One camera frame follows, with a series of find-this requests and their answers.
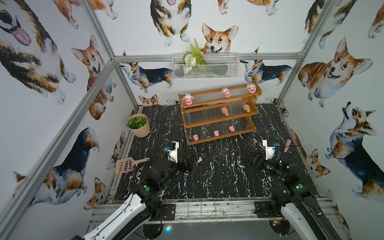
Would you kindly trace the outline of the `blue pink ice cream toy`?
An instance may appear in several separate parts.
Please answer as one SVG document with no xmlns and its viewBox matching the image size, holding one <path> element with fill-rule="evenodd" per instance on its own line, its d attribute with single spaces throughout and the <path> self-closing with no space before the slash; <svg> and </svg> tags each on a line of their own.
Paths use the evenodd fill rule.
<svg viewBox="0 0 384 240">
<path fill-rule="evenodd" d="M 250 113 L 250 112 L 252 111 L 250 105 L 248 105 L 248 104 L 246 104 L 246 103 L 243 104 L 243 109 L 244 109 L 244 111 L 246 111 L 247 113 Z"/>
</svg>

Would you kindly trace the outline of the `pink ice cream cone toy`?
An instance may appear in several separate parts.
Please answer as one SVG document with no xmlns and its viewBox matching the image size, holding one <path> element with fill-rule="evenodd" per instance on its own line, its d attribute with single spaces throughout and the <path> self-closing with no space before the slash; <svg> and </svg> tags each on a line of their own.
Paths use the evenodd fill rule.
<svg viewBox="0 0 384 240">
<path fill-rule="evenodd" d="M 229 110 L 228 110 L 228 108 L 227 107 L 222 107 L 221 108 L 221 111 L 222 111 L 222 113 L 226 116 L 226 117 L 228 117 L 230 114 L 229 114 Z"/>
</svg>

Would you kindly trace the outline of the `pink hooded bunny doll figure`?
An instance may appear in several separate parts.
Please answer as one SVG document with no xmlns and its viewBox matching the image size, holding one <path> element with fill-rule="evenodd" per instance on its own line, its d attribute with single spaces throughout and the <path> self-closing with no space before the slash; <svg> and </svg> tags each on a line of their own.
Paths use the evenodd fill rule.
<svg viewBox="0 0 384 240">
<path fill-rule="evenodd" d="M 193 104 L 194 96 L 192 94 L 185 94 L 183 100 L 186 102 L 186 105 L 190 106 Z"/>
</svg>

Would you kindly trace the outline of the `pink white bunny doll figure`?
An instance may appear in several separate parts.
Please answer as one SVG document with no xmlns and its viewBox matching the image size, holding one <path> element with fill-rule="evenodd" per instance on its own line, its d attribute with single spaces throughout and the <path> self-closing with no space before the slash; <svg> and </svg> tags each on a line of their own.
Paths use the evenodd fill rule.
<svg viewBox="0 0 384 240">
<path fill-rule="evenodd" d="M 253 83 L 247 84 L 246 88 L 248 89 L 249 93 L 253 94 L 257 91 L 257 86 Z"/>
</svg>

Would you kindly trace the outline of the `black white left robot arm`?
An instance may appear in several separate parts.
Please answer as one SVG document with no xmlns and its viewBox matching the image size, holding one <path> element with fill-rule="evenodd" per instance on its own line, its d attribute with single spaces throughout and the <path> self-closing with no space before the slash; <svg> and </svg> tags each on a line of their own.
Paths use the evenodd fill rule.
<svg viewBox="0 0 384 240">
<path fill-rule="evenodd" d="M 97 228 L 74 240 L 124 240 L 138 227 L 161 214 L 159 196 L 177 172 L 187 173 L 196 161 L 194 154 L 183 160 L 171 157 L 154 162 L 128 199 Z"/>
</svg>

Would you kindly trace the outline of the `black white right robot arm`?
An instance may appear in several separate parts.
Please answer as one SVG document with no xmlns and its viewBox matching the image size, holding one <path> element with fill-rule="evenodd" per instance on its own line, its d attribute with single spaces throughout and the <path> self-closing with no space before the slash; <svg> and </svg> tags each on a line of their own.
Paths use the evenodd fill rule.
<svg viewBox="0 0 384 240">
<path fill-rule="evenodd" d="M 278 179 L 282 195 L 273 194 L 264 204 L 255 203 L 258 217 L 283 217 L 303 240 L 340 240 L 341 237 L 327 219 L 308 185 L 294 173 L 300 164 L 291 153 L 280 153 L 267 159 L 261 153 L 248 155 L 251 166 Z"/>
</svg>

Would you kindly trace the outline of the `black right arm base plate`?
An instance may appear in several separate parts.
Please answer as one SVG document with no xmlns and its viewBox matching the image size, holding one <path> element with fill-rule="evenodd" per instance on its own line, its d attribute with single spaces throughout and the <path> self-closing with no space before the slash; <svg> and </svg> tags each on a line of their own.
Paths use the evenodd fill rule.
<svg viewBox="0 0 384 240">
<path fill-rule="evenodd" d="M 254 202 L 254 206 L 254 214 L 256 214 L 258 218 L 280 218 L 283 216 L 281 214 L 281 205 L 276 200 L 256 201 Z"/>
</svg>

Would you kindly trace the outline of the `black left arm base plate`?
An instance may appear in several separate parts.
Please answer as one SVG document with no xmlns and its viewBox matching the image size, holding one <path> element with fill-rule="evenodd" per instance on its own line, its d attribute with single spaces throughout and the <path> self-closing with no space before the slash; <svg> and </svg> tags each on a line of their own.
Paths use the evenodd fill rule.
<svg viewBox="0 0 384 240">
<path fill-rule="evenodd" d="M 176 205 L 161 204 L 156 210 L 153 221 L 164 222 L 173 221 L 175 219 Z"/>
</svg>

